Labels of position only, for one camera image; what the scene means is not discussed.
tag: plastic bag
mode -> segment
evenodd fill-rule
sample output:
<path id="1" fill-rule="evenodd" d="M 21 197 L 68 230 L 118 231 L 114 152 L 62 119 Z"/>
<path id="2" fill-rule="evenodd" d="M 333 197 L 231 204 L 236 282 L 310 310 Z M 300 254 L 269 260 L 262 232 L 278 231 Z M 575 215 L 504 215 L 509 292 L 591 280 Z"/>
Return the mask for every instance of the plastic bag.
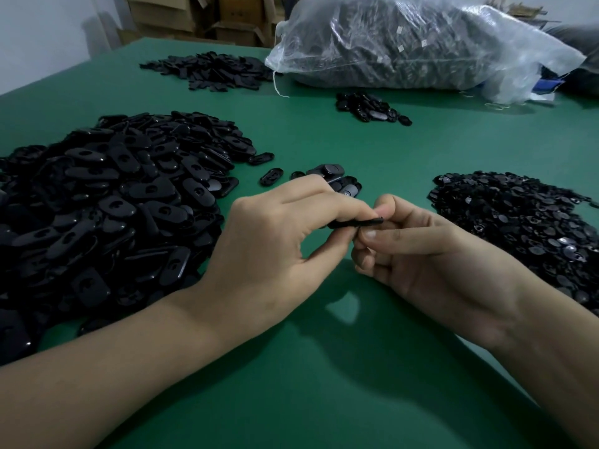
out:
<path id="1" fill-rule="evenodd" d="M 528 98 L 541 64 L 556 74 L 585 57 L 470 0 L 300 0 L 271 69 L 317 87 L 470 89 L 500 104 Z"/>
<path id="2" fill-rule="evenodd" d="M 580 68 L 564 78 L 561 88 L 599 96 L 599 25 L 559 26 L 547 33 L 587 56 Z"/>

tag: green table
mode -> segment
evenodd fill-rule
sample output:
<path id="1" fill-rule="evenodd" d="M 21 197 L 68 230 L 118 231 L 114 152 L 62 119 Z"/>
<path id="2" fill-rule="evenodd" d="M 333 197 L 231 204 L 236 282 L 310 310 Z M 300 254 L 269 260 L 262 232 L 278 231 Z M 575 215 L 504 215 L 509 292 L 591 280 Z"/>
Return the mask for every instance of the green table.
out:
<path id="1" fill-rule="evenodd" d="M 478 98 L 436 91 L 377 91 L 414 125 L 357 122 L 336 112 L 333 90 L 291 79 L 260 91 L 188 91 L 140 70 L 168 55 L 267 51 L 144 39 L 0 97 L 3 154 L 60 140 L 107 113 L 201 111 L 234 120 L 275 162 L 239 165 L 241 185 L 220 204 L 262 189 L 270 167 L 289 173 L 341 163 L 367 202 L 391 192 L 429 207 L 440 173 L 512 171 L 597 194 L 597 105 L 558 97 L 554 108 L 496 111 Z M 590 222 L 598 214 L 580 208 Z M 328 230 L 304 243 L 310 252 Z M 52 329 L 43 347 L 77 325 Z M 175 385 L 102 445 L 111 448 L 565 449 L 572 443 L 516 387 L 452 333 L 360 277 L 345 260 L 284 323 Z"/>

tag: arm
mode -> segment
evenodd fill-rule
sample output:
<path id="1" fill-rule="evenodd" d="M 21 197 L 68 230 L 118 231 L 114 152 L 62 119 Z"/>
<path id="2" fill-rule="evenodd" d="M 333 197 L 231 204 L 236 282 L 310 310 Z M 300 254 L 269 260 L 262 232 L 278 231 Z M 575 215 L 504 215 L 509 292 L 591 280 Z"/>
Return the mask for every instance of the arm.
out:
<path id="1" fill-rule="evenodd" d="M 489 350 L 583 447 L 599 447 L 599 318 L 506 252 L 445 218 L 381 196 L 356 270 Z"/>
<path id="2" fill-rule="evenodd" d="M 281 322 L 341 261 L 356 230 L 335 230 L 302 258 L 310 232 L 375 217 L 316 175 L 237 200 L 197 285 L 0 369 L 2 447 L 94 447 L 155 395 Z"/>

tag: white string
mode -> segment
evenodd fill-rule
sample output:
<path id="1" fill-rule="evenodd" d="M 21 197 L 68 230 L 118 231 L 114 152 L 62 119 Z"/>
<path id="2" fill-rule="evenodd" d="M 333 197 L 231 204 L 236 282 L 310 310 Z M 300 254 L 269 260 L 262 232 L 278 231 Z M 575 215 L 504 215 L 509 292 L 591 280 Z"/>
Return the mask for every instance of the white string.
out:
<path id="1" fill-rule="evenodd" d="M 281 96 L 281 97 L 288 97 L 288 96 L 283 96 L 283 95 L 282 95 L 282 94 L 279 92 L 279 89 L 277 88 L 277 80 L 276 80 L 276 77 L 275 77 L 275 75 L 274 75 L 274 74 L 275 74 L 275 71 L 273 71 L 273 84 L 274 84 L 274 90 L 277 92 L 277 94 L 278 94 L 279 96 Z"/>

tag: pile of small black buttons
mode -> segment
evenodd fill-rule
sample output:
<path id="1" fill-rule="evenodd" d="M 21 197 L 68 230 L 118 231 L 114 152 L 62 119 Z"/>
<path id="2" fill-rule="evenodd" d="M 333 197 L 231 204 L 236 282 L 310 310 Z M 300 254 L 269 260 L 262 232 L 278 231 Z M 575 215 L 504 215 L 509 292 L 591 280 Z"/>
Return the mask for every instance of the pile of small black buttons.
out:
<path id="1" fill-rule="evenodd" d="M 599 316 L 599 236 L 573 212 L 599 203 L 514 173 L 446 173 L 428 198 L 440 215 L 516 257 Z"/>
<path id="2" fill-rule="evenodd" d="M 412 120 L 401 115 L 397 110 L 384 102 L 380 97 L 358 91 L 354 94 L 337 93 L 337 110 L 340 112 L 352 112 L 360 121 L 399 121 L 404 126 L 411 126 Z"/>
<path id="3" fill-rule="evenodd" d="M 0 365 L 57 323 L 90 317 L 84 334 L 197 282 L 233 161 L 255 155 L 232 121 L 172 112 L 103 116 L 0 159 Z"/>
<path id="4" fill-rule="evenodd" d="M 139 67 L 188 80 L 189 89 L 260 89 L 261 82 L 273 80 L 273 71 L 257 58 L 219 55 L 216 52 L 188 57 L 169 56 L 166 60 L 148 61 Z"/>

